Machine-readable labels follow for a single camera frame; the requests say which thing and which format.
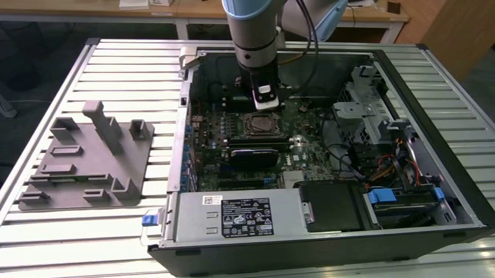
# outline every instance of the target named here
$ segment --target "robot arm end effector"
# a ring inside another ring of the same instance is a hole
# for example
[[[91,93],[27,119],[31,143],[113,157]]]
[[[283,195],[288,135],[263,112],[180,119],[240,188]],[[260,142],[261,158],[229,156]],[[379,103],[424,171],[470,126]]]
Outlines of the robot arm end effector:
[[[257,110],[279,106],[276,22],[297,35],[309,37],[304,16],[296,0],[223,0],[241,80],[252,92]],[[317,38],[327,39],[333,32],[347,0],[305,1],[316,24]]]

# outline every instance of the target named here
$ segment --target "aluminum extrusion table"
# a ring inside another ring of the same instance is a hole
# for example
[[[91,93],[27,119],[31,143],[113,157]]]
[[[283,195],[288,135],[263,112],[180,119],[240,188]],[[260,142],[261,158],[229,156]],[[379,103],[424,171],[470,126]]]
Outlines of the aluminum extrusion table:
[[[172,277],[147,253],[159,227],[141,238],[141,215],[167,200],[179,93],[179,50],[184,46],[228,47],[219,41],[92,40],[85,45],[41,119],[11,176],[0,190],[0,277]],[[287,43],[303,47],[304,43]],[[495,205],[495,125],[428,50],[415,45],[321,44],[321,49],[382,49],[410,85],[488,201]],[[148,159],[143,198],[133,207],[19,210],[24,181],[35,173],[51,142],[55,117],[89,119],[79,112],[85,100],[103,100],[119,122],[144,119],[156,134]],[[404,117],[398,102],[392,99]],[[419,259],[327,268],[248,273],[236,277],[492,277],[495,240],[448,246]]]

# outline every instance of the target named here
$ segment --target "floor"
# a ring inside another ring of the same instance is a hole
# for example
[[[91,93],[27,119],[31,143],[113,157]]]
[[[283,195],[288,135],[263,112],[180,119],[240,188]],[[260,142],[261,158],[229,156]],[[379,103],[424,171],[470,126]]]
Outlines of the floor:
[[[4,166],[13,165],[23,152],[87,38],[177,38],[176,29],[171,24],[99,24],[96,27],[96,24],[40,23],[37,27],[31,25],[24,30],[25,34],[19,34],[21,40],[28,41],[28,48],[25,43],[21,45],[24,49],[28,49],[23,53],[24,63],[28,61],[35,65],[41,83],[32,90],[16,92],[4,82],[0,82],[0,94],[4,98],[9,101],[21,101],[12,103],[17,110],[16,118],[0,117],[0,134],[3,135],[0,136],[0,185],[11,171],[11,168]],[[229,34],[224,25],[193,25],[189,27],[189,37],[191,39],[229,39]],[[8,73],[15,71],[3,63],[12,53],[19,53],[19,45],[15,45],[0,32],[0,80],[4,79],[5,72],[8,76]],[[495,120],[494,76],[495,51],[491,50],[462,85]]]

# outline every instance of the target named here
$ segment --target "warning label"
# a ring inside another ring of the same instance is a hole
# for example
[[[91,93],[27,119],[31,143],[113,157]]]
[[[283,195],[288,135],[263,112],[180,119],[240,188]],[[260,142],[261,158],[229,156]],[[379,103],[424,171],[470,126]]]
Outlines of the warning label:
[[[268,198],[221,201],[221,235],[225,238],[272,234]]]

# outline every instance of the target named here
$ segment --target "wooden table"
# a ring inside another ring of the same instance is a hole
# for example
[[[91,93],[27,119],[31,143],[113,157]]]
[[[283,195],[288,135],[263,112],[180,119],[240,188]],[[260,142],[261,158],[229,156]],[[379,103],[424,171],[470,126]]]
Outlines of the wooden table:
[[[378,8],[347,10],[339,27],[386,29],[382,43],[394,43],[402,26],[410,21],[402,12],[386,11],[386,0]],[[188,24],[227,24],[221,0],[175,0],[169,7],[148,10],[119,10],[119,0],[15,0],[0,1],[0,20],[93,23],[172,23],[179,39],[188,39]]]

